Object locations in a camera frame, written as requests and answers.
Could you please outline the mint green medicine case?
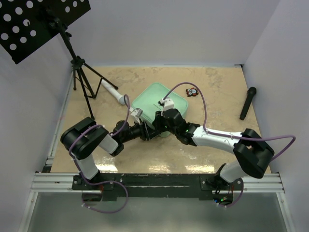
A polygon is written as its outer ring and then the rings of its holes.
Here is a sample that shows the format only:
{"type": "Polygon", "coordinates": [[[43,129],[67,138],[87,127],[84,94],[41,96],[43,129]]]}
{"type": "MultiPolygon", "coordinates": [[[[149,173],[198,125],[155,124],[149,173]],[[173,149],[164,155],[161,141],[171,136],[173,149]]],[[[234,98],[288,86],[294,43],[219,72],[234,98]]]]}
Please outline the mint green medicine case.
{"type": "MultiPolygon", "coordinates": [[[[155,119],[156,111],[161,111],[163,107],[158,103],[170,91],[161,83],[149,85],[132,103],[131,108],[142,110],[140,119],[145,121],[149,127],[154,128],[152,122],[155,119]]],[[[177,93],[170,93],[169,98],[174,102],[174,108],[178,109],[182,117],[185,118],[189,107],[188,101],[177,93]]]]}

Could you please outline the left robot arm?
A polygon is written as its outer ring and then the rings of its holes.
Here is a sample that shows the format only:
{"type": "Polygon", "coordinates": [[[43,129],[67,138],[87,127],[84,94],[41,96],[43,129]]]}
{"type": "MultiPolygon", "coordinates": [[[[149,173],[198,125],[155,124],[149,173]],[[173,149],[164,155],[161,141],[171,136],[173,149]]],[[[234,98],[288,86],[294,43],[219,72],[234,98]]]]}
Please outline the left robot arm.
{"type": "Polygon", "coordinates": [[[84,175],[83,184],[88,189],[96,189],[100,184],[100,178],[92,153],[98,146],[115,157],[124,149],[124,143],[136,138],[149,141],[158,135],[159,132],[149,127],[146,122],[130,126],[124,120],[118,121],[109,133],[92,118],[86,117],[67,129],[61,135],[60,141],[84,175]]]}

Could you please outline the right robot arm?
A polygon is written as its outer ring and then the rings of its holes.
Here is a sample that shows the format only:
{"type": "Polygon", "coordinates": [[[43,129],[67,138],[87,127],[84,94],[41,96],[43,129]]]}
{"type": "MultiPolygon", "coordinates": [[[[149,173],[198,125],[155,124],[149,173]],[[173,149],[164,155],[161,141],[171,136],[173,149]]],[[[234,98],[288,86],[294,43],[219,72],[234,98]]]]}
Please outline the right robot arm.
{"type": "Polygon", "coordinates": [[[235,162],[223,164],[208,181],[221,190],[244,176],[261,179],[274,156],[271,146],[252,129],[234,133],[204,129],[186,122],[177,109],[157,111],[152,125],[158,132],[170,132],[182,144],[212,147],[235,155],[235,162]]]}

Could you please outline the white microphone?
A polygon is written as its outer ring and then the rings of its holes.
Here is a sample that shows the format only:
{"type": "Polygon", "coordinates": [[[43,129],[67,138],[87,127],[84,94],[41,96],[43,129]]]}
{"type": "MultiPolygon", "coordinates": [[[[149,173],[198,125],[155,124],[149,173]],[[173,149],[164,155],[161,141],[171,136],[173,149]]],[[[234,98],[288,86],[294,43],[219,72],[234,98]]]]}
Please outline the white microphone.
{"type": "Polygon", "coordinates": [[[121,105],[125,105],[126,104],[126,100],[124,95],[120,94],[111,84],[109,84],[108,82],[106,82],[105,80],[101,81],[101,85],[110,93],[112,94],[116,100],[121,104],[121,105]]]}

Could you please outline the red owl toy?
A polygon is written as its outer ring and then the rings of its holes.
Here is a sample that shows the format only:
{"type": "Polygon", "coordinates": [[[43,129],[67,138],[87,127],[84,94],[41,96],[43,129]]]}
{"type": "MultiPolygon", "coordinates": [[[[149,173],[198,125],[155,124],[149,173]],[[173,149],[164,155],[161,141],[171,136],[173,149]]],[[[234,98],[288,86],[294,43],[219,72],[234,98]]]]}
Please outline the red owl toy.
{"type": "Polygon", "coordinates": [[[196,97],[199,94],[199,91],[197,88],[188,88],[186,89],[187,97],[196,97]]]}

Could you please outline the black microphone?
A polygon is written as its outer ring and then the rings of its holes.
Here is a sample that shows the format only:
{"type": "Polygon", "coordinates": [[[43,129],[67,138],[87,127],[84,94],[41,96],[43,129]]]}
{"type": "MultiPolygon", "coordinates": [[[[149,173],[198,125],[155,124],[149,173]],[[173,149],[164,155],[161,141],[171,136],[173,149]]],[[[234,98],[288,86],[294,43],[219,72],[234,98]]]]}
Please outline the black microphone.
{"type": "Polygon", "coordinates": [[[250,87],[247,91],[247,97],[246,97],[246,100],[244,102],[244,106],[242,108],[242,111],[240,113],[240,120],[244,120],[247,113],[248,113],[248,110],[250,108],[250,105],[252,103],[252,100],[254,98],[254,96],[256,95],[257,93],[257,89],[255,87],[250,87]]]}

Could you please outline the black perforated music stand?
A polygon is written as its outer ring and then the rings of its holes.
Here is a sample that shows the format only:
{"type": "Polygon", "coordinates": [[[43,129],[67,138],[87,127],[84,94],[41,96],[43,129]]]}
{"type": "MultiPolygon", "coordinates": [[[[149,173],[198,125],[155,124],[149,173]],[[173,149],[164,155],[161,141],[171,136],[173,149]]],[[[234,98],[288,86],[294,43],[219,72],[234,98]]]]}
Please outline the black perforated music stand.
{"type": "Polygon", "coordinates": [[[101,81],[106,78],[77,55],[70,42],[68,27],[91,10],[87,0],[2,0],[0,2],[0,44],[18,65],[52,38],[60,35],[72,60],[74,81],[81,84],[87,108],[95,118],[90,99],[96,99],[85,75],[84,67],[96,74],[101,81]]]}

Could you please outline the black base frame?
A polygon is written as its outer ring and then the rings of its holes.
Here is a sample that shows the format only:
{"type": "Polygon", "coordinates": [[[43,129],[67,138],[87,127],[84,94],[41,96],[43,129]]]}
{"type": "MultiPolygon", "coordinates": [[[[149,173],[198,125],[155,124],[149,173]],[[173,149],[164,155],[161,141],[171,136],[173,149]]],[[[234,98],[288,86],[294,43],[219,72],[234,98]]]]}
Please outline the black base frame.
{"type": "Polygon", "coordinates": [[[242,179],[232,183],[219,180],[217,174],[98,174],[84,181],[74,175],[72,189],[83,192],[87,201],[116,201],[131,198],[197,198],[229,204],[233,193],[243,190],[242,179]]]}

